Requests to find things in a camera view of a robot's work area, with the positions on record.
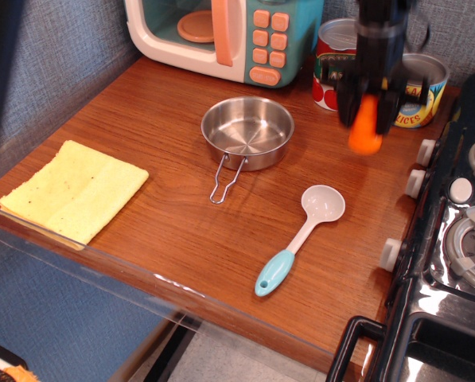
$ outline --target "yellow towel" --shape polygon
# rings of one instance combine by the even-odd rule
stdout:
[[[66,141],[50,163],[2,197],[0,207],[24,220],[20,223],[80,250],[148,177],[136,166]]]

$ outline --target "toy stove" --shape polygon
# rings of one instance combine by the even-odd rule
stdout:
[[[454,120],[424,141],[406,193],[416,208],[403,242],[389,239],[386,323],[353,318],[327,381],[342,380],[359,337],[376,341],[365,380],[475,381],[475,74]]]

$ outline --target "gray fabric wall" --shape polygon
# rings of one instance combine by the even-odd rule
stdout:
[[[431,39],[423,53],[448,65],[448,84],[460,87],[475,72],[475,1],[418,0],[417,11],[431,25]],[[356,0],[325,0],[322,22],[357,14]],[[426,30],[419,14],[412,12],[409,18],[408,37],[414,45],[422,42]]]
[[[139,57],[123,0],[27,0],[0,131],[0,177]]]

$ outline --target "red can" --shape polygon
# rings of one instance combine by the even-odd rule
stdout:
[[[337,111],[336,92],[332,86],[321,84],[322,62],[329,62],[329,78],[339,80],[343,73],[335,65],[341,60],[356,59],[357,33],[353,18],[337,18],[322,24],[318,30],[315,70],[313,72],[313,99],[328,110]]]

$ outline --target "wooden countertop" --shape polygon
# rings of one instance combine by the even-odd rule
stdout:
[[[150,178],[90,243],[73,251],[0,216],[0,227],[134,285],[199,317],[327,372],[347,321],[384,322],[391,275],[379,268],[388,237],[406,234],[415,201],[403,194],[424,138],[438,138],[458,94],[447,88],[428,127],[394,127],[378,154],[347,147],[337,114],[311,96],[313,62],[282,89],[187,72],[142,58],[0,180],[0,197],[28,180],[72,139],[135,164]],[[277,165],[241,173],[222,205],[209,194],[218,163],[201,134],[204,113],[235,96],[263,96],[295,121]],[[221,174],[223,183],[234,172]],[[283,284],[265,298],[254,285],[265,263],[303,225],[301,195],[331,185],[346,200],[321,224]],[[367,346],[352,359],[357,370]]]

